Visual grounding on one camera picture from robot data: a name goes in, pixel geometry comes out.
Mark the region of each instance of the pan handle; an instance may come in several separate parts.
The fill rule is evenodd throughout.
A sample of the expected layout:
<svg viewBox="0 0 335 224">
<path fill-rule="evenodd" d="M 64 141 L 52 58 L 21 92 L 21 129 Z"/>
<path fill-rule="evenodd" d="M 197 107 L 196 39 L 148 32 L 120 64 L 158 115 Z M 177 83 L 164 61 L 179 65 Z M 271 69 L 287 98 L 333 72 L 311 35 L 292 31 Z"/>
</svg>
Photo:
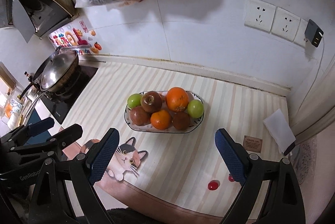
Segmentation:
<svg viewBox="0 0 335 224">
<path fill-rule="evenodd" d="M 82 45 L 74 45 L 74 46 L 65 46 L 65 47 L 60 47 L 58 46 L 56 48 L 56 51 L 65 51 L 65 50 L 73 50 L 73 49 L 79 49 L 79 48 L 91 48 L 91 44 L 82 44 Z"/>
<path fill-rule="evenodd" d="M 17 98 L 21 100 L 21 98 L 25 95 L 25 93 L 31 88 L 32 82 L 23 90 L 22 94 L 18 95 Z"/>
<path fill-rule="evenodd" d="M 34 100 L 34 102 L 29 106 L 29 109 L 28 109 L 27 113 L 25 114 L 25 116 L 24 116 L 24 118 L 23 118 L 23 121 L 24 121 L 24 122 L 25 122 L 25 119 L 31 115 L 31 113 L 32 113 L 32 111 L 34 110 L 34 108 L 35 108 L 37 102 L 40 100 L 40 98 L 41 98 L 42 96 L 44 96 L 45 93 L 46 93 L 46 91 L 40 93 L 40 95 L 39 95 L 39 96 Z"/>
</svg>

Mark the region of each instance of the red button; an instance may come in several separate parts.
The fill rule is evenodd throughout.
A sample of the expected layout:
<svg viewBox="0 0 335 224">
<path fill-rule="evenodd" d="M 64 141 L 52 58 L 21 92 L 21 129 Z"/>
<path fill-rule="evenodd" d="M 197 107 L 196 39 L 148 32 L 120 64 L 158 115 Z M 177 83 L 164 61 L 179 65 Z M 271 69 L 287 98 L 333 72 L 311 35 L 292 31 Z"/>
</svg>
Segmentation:
<svg viewBox="0 0 335 224">
<path fill-rule="evenodd" d="M 235 181 L 234 178 L 232 177 L 232 175 L 230 175 L 230 174 L 229 174 L 229 176 L 228 176 L 228 180 L 229 180 L 230 182 L 234 182 L 234 181 Z"/>
<path fill-rule="evenodd" d="M 219 183 L 216 180 L 212 180 L 209 184 L 208 184 L 208 190 L 214 191 L 216 189 L 219 188 Z"/>
</svg>

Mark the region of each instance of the small sign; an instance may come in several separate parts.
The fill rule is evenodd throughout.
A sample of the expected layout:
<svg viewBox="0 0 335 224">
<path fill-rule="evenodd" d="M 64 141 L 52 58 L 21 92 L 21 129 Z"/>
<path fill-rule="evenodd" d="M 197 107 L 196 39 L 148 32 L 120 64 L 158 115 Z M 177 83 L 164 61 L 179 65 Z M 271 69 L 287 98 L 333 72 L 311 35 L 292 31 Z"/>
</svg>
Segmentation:
<svg viewBox="0 0 335 224">
<path fill-rule="evenodd" d="M 245 150 L 260 153 L 262 150 L 262 143 L 262 139 L 244 135 L 243 147 Z"/>
</svg>

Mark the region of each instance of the blue textured gripper pad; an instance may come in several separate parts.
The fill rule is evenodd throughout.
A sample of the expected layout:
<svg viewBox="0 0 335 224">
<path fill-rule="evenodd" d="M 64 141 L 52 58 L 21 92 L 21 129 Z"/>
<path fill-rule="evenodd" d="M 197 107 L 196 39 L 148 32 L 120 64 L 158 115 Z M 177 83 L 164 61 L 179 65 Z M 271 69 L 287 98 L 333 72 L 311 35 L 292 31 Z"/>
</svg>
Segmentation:
<svg viewBox="0 0 335 224">
<path fill-rule="evenodd" d="M 244 185 L 247 180 L 244 166 L 220 130 L 215 133 L 215 145 L 234 180 Z"/>
<path fill-rule="evenodd" d="M 103 177 L 103 174 L 119 145 L 119 141 L 120 135 L 116 129 L 109 129 L 100 141 L 100 143 L 105 143 L 89 165 L 90 176 L 88 177 L 88 181 L 91 185 L 98 182 Z"/>
<path fill-rule="evenodd" d="M 48 129 L 52 128 L 55 125 L 55 121 L 53 118 L 48 117 L 46 119 L 43 119 L 42 121 L 39 121 L 35 124 L 32 124 L 28 127 L 28 136 L 37 136 L 42 132 L 47 131 Z"/>
</svg>

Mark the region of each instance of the white napkin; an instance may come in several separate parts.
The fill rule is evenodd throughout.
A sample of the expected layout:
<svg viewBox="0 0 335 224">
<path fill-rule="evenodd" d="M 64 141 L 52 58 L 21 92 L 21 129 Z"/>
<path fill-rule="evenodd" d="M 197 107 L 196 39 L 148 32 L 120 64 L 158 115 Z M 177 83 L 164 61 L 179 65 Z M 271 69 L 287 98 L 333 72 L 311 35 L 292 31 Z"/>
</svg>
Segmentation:
<svg viewBox="0 0 335 224">
<path fill-rule="evenodd" d="M 265 118 L 263 123 L 282 153 L 295 141 L 295 136 L 280 109 L 276 110 L 268 118 Z"/>
</svg>

